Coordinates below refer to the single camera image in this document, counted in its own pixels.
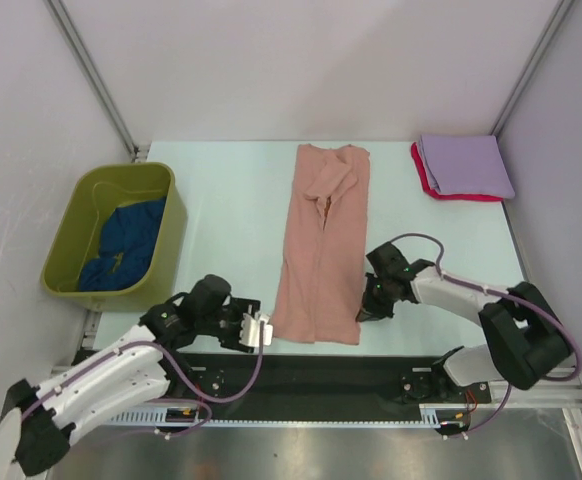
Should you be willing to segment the pink printed t shirt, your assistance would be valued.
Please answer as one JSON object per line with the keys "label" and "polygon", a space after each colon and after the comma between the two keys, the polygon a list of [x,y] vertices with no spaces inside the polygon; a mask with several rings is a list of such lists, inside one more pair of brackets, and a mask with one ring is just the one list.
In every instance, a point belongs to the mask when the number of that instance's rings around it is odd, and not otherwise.
{"label": "pink printed t shirt", "polygon": [[359,343],[369,182],[363,148],[298,147],[271,319],[275,337]]}

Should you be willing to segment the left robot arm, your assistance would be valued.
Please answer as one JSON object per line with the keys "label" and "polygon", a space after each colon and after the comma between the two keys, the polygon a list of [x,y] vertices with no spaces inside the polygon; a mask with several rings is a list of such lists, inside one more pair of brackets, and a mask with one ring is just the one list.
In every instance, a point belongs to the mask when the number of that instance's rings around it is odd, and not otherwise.
{"label": "left robot arm", "polygon": [[[36,386],[12,385],[3,413],[15,413],[17,437],[7,456],[28,477],[59,463],[84,436],[145,402],[183,402],[196,428],[212,418],[214,404],[241,399],[255,384],[273,327],[257,300],[236,298],[230,284],[209,274],[190,292],[154,305],[109,347]],[[227,397],[206,393],[194,370],[176,353],[199,336],[225,349],[256,353],[246,385]]]}

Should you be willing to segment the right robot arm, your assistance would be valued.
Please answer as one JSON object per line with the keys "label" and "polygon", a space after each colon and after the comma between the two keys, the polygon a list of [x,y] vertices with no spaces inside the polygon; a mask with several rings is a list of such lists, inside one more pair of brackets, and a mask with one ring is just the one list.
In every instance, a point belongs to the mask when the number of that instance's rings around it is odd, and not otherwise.
{"label": "right robot arm", "polygon": [[485,343],[457,347],[435,363],[434,393],[455,401],[469,385],[504,380],[519,390],[552,381],[551,371],[579,353],[535,285],[494,287],[453,276],[438,260],[410,262],[392,242],[367,254],[360,322],[394,315],[398,302],[428,305],[462,317],[482,329]]}

